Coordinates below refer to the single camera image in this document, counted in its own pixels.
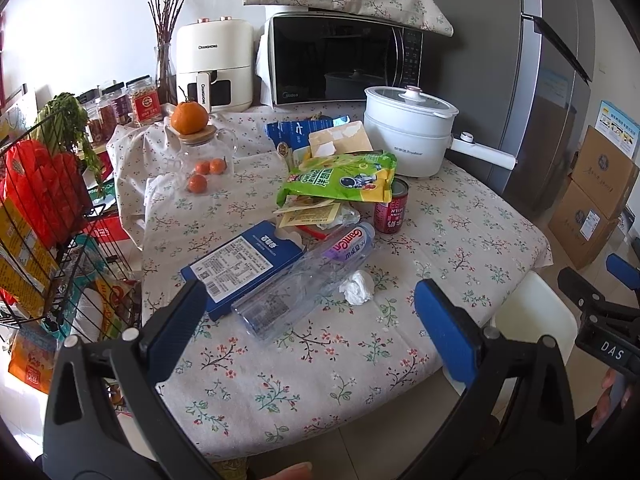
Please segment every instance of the human hand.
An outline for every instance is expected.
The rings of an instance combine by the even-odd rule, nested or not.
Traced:
[[[311,462],[302,462],[283,469],[264,480],[312,480]]]
[[[604,393],[598,399],[598,403],[596,404],[596,411],[593,413],[593,417],[591,418],[591,427],[595,428],[601,421],[607,416],[609,413],[609,409],[611,406],[611,399],[609,397],[611,393],[611,387],[613,383],[616,382],[617,372],[613,368],[609,368],[607,373],[602,380],[602,387],[604,388]],[[620,407],[624,408],[626,403],[631,397],[631,386],[627,386],[625,390],[625,394],[622,396],[622,400],[620,401]]]

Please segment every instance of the white wall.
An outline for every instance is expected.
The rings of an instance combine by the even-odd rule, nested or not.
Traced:
[[[601,101],[612,102],[640,123],[640,52],[610,0],[593,0],[593,12],[596,59],[582,136],[588,125],[596,123]],[[636,164],[640,165],[640,157],[636,158]],[[639,217],[635,227],[640,230],[640,181],[636,182],[627,204]]]
[[[147,0],[10,0],[2,62],[4,88],[22,83],[50,95],[155,72],[155,31]],[[233,16],[259,28],[264,7],[242,0],[187,0],[176,29],[197,18]]]

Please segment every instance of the small orange fruit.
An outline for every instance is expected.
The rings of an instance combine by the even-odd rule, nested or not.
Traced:
[[[209,122],[209,114],[195,101],[180,103],[171,116],[171,127],[181,135],[199,132]]]
[[[219,174],[225,173],[226,160],[224,158],[214,158],[209,163],[209,170],[214,175],[219,175]]]
[[[200,174],[191,175],[187,189],[192,193],[204,193],[207,190],[207,178]]]
[[[208,160],[202,160],[199,163],[196,164],[196,173],[199,173],[201,175],[208,175],[209,174],[209,161]]]

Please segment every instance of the large orange fruit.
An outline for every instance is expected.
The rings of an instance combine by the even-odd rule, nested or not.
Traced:
[[[180,103],[171,116],[171,127],[181,135],[199,132],[209,122],[209,114],[195,101]]]

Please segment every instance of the tiled floor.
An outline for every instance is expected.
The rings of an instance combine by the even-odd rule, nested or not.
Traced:
[[[558,291],[556,283],[560,269],[570,266],[571,262],[546,229],[546,222],[542,220],[537,224],[549,239],[554,256],[554,264],[540,269],[539,274],[577,315],[577,309]],[[626,244],[607,245],[581,273],[608,300],[637,306],[635,295],[606,271],[604,261],[613,252],[639,265]],[[132,251],[129,256],[137,263],[135,266],[139,266],[139,253]],[[21,446],[35,457],[42,452],[42,421],[47,397],[9,375],[7,364],[8,355],[0,353],[0,415]],[[591,409],[600,396],[600,381],[606,367],[574,348],[566,368],[575,413],[579,416]],[[393,402],[339,430],[252,457],[250,464],[258,478],[297,462],[310,461],[316,480],[391,480],[427,444],[457,400],[458,394],[440,371]],[[124,424],[136,433],[130,420]],[[132,444],[139,452],[143,449],[139,442]]]

